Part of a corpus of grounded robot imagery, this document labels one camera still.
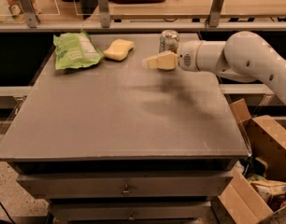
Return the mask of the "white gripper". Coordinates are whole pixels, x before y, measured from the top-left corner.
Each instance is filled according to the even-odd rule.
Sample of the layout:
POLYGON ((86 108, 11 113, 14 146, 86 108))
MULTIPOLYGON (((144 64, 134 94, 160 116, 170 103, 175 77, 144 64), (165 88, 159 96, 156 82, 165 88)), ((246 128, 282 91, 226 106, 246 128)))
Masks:
POLYGON ((198 72, 197 54, 202 42, 190 40, 180 42, 178 55, 170 50, 161 52, 143 60, 143 65, 149 69, 174 70, 179 67, 184 71, 198 72))

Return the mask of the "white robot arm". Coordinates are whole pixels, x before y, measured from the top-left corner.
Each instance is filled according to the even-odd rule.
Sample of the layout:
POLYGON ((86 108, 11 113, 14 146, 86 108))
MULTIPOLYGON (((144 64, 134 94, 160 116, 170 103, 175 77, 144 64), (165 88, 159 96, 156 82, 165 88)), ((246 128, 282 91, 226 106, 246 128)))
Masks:
POLYGON ((259 35, 243 31, 225 41, 180 42, 143 60, 150 69, 210 72, 243 83, 259 80, 286 105, 286 60, 259 35))

